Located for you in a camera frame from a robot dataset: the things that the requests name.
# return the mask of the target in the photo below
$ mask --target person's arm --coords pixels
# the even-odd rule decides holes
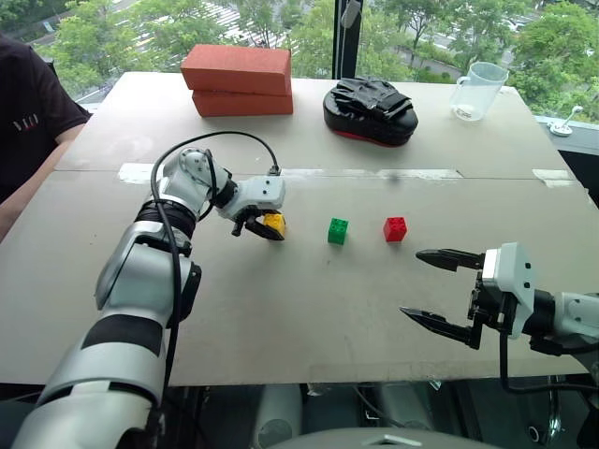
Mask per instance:
[[[58,146],[37,169],[36,173],[0,204],[0,241],[2,241],[8,230],[17,221],[19,215],[21,215],[21,212],[34,196],[41,183],[52,173],[54,166],[66,152],[83,126],[83,124],[79,124],[58,135],[56,137]]]

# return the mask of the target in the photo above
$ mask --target clear plastic cup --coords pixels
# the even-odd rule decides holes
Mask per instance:
[[[504,85],[509,72],[492,63],[474,63],[468,75],[459,77],[458,87],[450,100],[451,110],[462,120],[482,119]]]

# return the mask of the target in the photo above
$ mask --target red lego brick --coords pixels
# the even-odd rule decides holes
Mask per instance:
[[[383,234],[385,234],[387,242],[402,241],[407,232],[408,226],[405,224],[403,217],[389,217],[385,220]]]

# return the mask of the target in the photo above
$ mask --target green lego brick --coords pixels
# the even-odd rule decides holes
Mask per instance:
[[[345,242],[345,233],[347,232],[347,220],[332,218],[329,226],[329,243],[343,245]]]

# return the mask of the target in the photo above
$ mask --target person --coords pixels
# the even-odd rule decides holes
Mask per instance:
[[[29,46],[0,34],[0,241],[89,118]]]

